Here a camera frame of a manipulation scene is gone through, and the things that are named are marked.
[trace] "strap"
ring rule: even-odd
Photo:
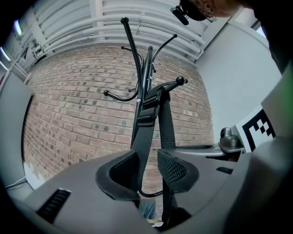
[[[141,111],[140,118],[147,117],[146,114],[150,110]],[[139,123],[138,132],[136,138],[133,142],[132,149],[136,150],[138,159],[139,159],[139,169],[138,169],[138,183],[142,183],[143,173],[146,169],[147,159],[150,154],[152,136],[155,129],[155,120],[149,122]]]
[[[163,193],[163,191],[160,191],[154,194],[146,194],[141,190],[157,116],[159,116],[162,149],[175,148],[174,128],[169,101],[169,93],[163,92],[163,86],[156,86],[150,90],[149,95],[146,97],[146,102],[143,104],[145,109],[141,111],[137,119],[139,129],[131,148],[136,150],[139,158],[139,192],[145,197],[156,197]]]
[[[163,101],[160,105],[159,126],[161,136],[161,148],[174,149],[176,147],[174,126],[170,108],[170,99],[167,96],[163,97]]]

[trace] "person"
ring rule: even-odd
[[[195,7],[192,14],[195,20],[207,18],[213,22],[217,17],[233,16],[239,7],[251,8],[260,21],[262,30],[269,42],[271,56],[283,74],[289,61],[292,61],[291,13],[289,0],[272,2],[267,0],[189,0]]]

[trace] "pipe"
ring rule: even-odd
[[[162,0],[152,0],[152,1],[162,4]],[[172,3],[172,1],[165,1],[164,4],[168,5],[168,7],[174,6],[174,3]]]
[[[135,31],[137,29],[137,26],[130,26],[131,30]],[[84,34],[90,34],[93,32],[99,32],[99,31],[112,31],[112,30],[123,30],[123,27],[121,25],[107,25],[107,26],[102,26],[102,27],[94,27],[94,28],[89,28],[89,29],[85,29],[82,30],[81,32],[77,32],[77,33],[73,33],[71,35],[68,35],[54,43],[52,43],[50,46],[48,46],[47,48],[45,48],[42,52],[47,52],[47,51],[51,51],[52,48],[56,47],[58,44],[61,44],[62,42],[68,41],[70,39],[72,39],[73,37],[77,37],[79,35],[84,35]],[[150,29],[150,28],[146,28],[146,27],[140,27],[139,30],[141,32],[145,32],[145,33],[149,33],[149,34],[153,34],[156,36],[160,36],[160,37],[164,37],[164,38],[170,38],[170,34],[166,33],[166,32],[162,32],[160,30],[157,29]],[[181,39],[181,38],[177,38],[177,43],[184,45],[185,47],[191,49],[192,51],[196,52],[196,53],[200,53],[201,50],[192,45],[191,43]]]
[[[118,21],[120,20],[120,18],[123,17],[122,14],[120,15],[110,15],[110,16],[101,16],[101,17],[95,17],[89,20],[84,20],[82,22],[78,22],[76,24],[73,24],[63,30],[60,30],[58,33],[54,34],[53,36],[49,37],[46,42],[41,44],[41,47],[43,47],[44,45],[48,44],[49,42],[51,42],[52,40],[54,40],[55,38],[57,38],[58,36],[61,36],[62,34],[69,32],[70,30],[73,30],[75,28],[84,26],[84,25],[88,25],[91,24],[93,22],[101,22],[101,21]],[[175,26],[174,24],[164,21],[164,20],[160,20],[160,19],[153,19],[151,17],[148,16],[138,16],[138,15],[128,15],[128,18],[130,21],[146,21],[146,22],[150,22],[154,25],[159,25],[158,26],[164,26],[166,28],[170,28],[172,30],[174,30],[175,32],[178,32],[182,35],[187,35],[188,37],[190,37],[191,39],[197,41],[199,44],[201,45],[205,45],[205,41],[198,35],[191,33],[190,31],[184,29],[184,28],[180,28]]]
[[[26,80],[24,81],[24,84],[27,85],[27,82],[29,82],[29,80],[31,79],[32,77],[32,73],[30,72],[26,78]]]
[[[157,19],[157,18],[153,18],[153,17],[149,17],[149,16],[141,16],[141,21],[143,23],[149,22],[151,24],[155,24],[155,25],[158,25],[158,26],[160,26],[160,24],[158,24],[158,22],[160,22],[160,21],[161,22],[166,22],[168,24],[168,26],[165,27],[165,28],[167,28],[169,30],[172,30],[172,31],[176,32],[177,34],[180,34],[180,35],[182,35],[184,37],[187,37],[190,40],[195,40],[195,41],[197,41],[200,44],[201,43],[204,43],[203,45],[206,44],[205,41],[199,36],[199,35],[203,34],[203,32],[204,32],[203,29],[199,29],[198,27],[197,28],[193,28],[193,30],[195,30],[195,32],[196,32],[196,34],[194,34],[192,31],[190,31],[188,29],[185,29],[185,28],[182,28],[182,27],[180,27],[180,26],[172,23],[172,21],[174,20],[174,18],[173,17],[169,17],[168,15],[166,15],[166,14],[169,13],[169,11],[168,12],[164,12],[164,11],[158,11],[157,9],[154,11],[154,9],[149,9],[147,7],[142,7],[142,8],[139,8],[139,9],[135,9],[133,6],[129,6],[129,8],[125,8],[126,7],[125,5],[123,5],[121,7],[122,7],[123,10],[126,10],[127,12],[139,12],[139,14],[141,14],[140,13],[141,11],[145,11],[146,13],[156,15],[156,16],[158,16],[160,18]],[[108,7],[104,7],[103,8],[103,12],[104,13],[115,12],[115,11],[120,11],[121,12],[120,6],[115,6],[115,7],[112,7],[112,8],[108,6]],[[169,21],[166,21],[166,20],[161,19],[162,15],[164,17],[168,18]]]
[[[89,25],[89,24],[92,24],[94,22],[108,21],[108,20],[111,20],[112,18],[113,18],[113,16],[99,16],[99,17],[84,20],[84,21],[78,22],[76,24],[73,24],[71,26],[68,26],[68,27],[60,30],[59,32],[55,33],[54,35],[50,36],[45,42],[43,42],[41,44],[41,47],[43,47],[44,45],[48,44],[49,42],[51,42],[55,38],[61,36],[62,34],[66,33],[66,32],[69,32],[69,31],[71,31],[73,29],[79,28],[81,26]]]
[[[41,48],[41,46],[38,45],[38,46],[34,49],[34,52],[37,52],[40,48]]]
[[[27,72],[21,67],[21,65],[19,65],[18,63],[15,63],[15,66],[25,75],[27,76]]]
[[[152,43],[156,43],[156,44],[158,44],[158,45],[162,44],[162,42],[161,42],[161,41],[158,41],[158,40],[152,40],[152,39],[149,39],[149,38],[142,38],[142,39],[144,39],[144,40],[148,40],[148,41],[150,41],[150,42],[152,42]],[[107,39],[107,40],[99,40],[99,41],[94,41],[94,42],[84,43],[84,44],[82,44],[82,45],[78,45],[77,47],[80,47],[80,46],[92,46],[92,47],[93,47],[93,46],[97,46],[98,44],[107,44],[107,43],[108,43],[108,44],[129,44],[129,42],[128,42],[127,39],[119,39],[119,40],[115,40],[115,39]],[[143,47],[147,47],[147,46],[149,46],[149,43],[141,42],[141,41],[137,41],[137,42],[136,42],[136,45],[138,45],[138,46],[143,46]],[[57,53],[61,53],[61,52],[66,51],[66,50],[68,50],[68,49],[75,49],[75,48],[77,48],[77,47],[76,47],[76,46],[70,46],[70,45],[69,45],[68,47],[62,48],[60,51],[56,51],[55,54],[57,54]],[[177,52],[175,52],[175,49],[178,50],[178,51],[180,51],[180,52],[182,52],[182,53],[184,53],[184,54],[190,55],[190,56],[193,57],[195,60],[198,59],[198,58],[197,58],[197,55],[191,54],[190,52],[187,52],[187,51],[185,51],[185,50],[183,50],[183,49],[178,49],[178,48],[174,48],[174,49],[172,49],[172,50],[169,49],[167,53],[172,54],[172,55],[176,54],[176,57],[178,57],[178,58],[184,60],[185,62],[187,62],[187,63],[189,63],[189,64],[194,64],[193,62],[191,62],[190,60],[188,60],[188,59],[186,58],[186,55],[181,55],[181,54],[178,54]]]
[[[20,69],[19,66],[16,65],[16,63],[14,64],[14,67],[27,78],[27,73],[26,72],[23,72],[23,70]]]
[[[82,26],[82,27],[79,27],[79,28],[76,28],[76,29],[72,29],[72,30],[70,30],[69,32],[66,32],[66,33],[62,34],[61,36],[58,36],[58,37],[55,38],[53,41],[51,41],[49,44],[52,44],[52,43],[54,43],[55,41],[58,41],[58,40],[60,40],[61,38],[66,37],[66,36],[68,36],[68,35],[71,35],[71,34],[73,34],[73,33],[80,32],[81,30],[89,29],[89,28],[92,28],[92,27],[93,27],[92,25],[85,25],[85,26]]]
[[[72,41],[63,43],[63,44],[61,44],[59,46],[56,46],[56,47],[48,50],[47,52],[44,52],[44,53],[41,52],[41,53],[38,54],[38,58],[40,56],[44,56],[45,54],[47,54],[48,52],[50,52],[52,50],[56,50],[56,49],[58,49],[60,47],[69,45],[71,43],[78,42],[78,41],[84,41],[84,40],[88,40],[88,39],[99,38],[99,37],[126,37],[126,35],[125,34],[103,34],[103,35],[95,35],[95,36],[88,36],[88,37],[78,38],[78,39],[75,39],[75,40],[72,40]],[[143,36],[138,36],[138,35],[133,35],[133,38],[137,38],[137,39],[141,39],[141,40],[148,40],[148,41],[151,41],[151,42],[155,42],[155,43],[158,43],[158,44],[162,44],[162,41],[159,41],[159,40],[153,39],[153,38],[145,38]],[[170,44],[168,44],[167,47],[172,48],[174,50],[178,50],[180,52],[183,52],[183,53],[185,53],[185,54],[187,54],[187,55],[189,55],[189,56],[194,57],[195,59],[197,59],[197,56],[194,55],[194,54],[191,54],[189,51],[183,50],[183,49],[181,49],[179,47],[176,47],[176,46],[173,46],[173,45],[170,45]]]

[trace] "buckle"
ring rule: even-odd
[[[142,104],[142,107],[147,109],[147,108],[158,106],[161,100],[161,95],[164,90],[165,88],[163,85],[158,85],[152,88],[146,95],[146,98]]]
[[[158,105],[149,109],[142,110],[140,116],[137,118],[139,125],[142,123],[149,123],[151,125],[154,124],[159,114],[159,109],[160,106]]]

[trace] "cable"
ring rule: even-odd
[[[163,191],[159,191],[159,192],[152,193],[152,194],[144,193],[144,192],[142,191],[142,182],[141,182],[141,184],[139,185],[138,191],[139,191],[139,193],[140,193],[141,195],[143,195],[144,197],[157,197],[157,196],[163,194]]]
[[[21,183],[19,183],[19,184],[17,184],[17,185],[14,185],[14,186],[12,186],[12,187],[6,188],[6,190],[7,190],[7,191],[14,191],[14,190],[17,190],[17,189],[23,188],[23,187],[25,186],[25,183],[26,183],[26,182],[27,182],[27,181],[21,182]]]
[[[19,179],[18,181],[16,181],[15,183],[13,183],[12,185],[8,185],[8,186],[6,186],[5,188],[9,188],[9,187],[11,187],[11,186],[14,186],[16,183],[18,183],[19,181],[21,181],[21,180],[23,180],[23,179],[25,179],[26,177],[24,176],[23,178],[21,178],[21,179]]]

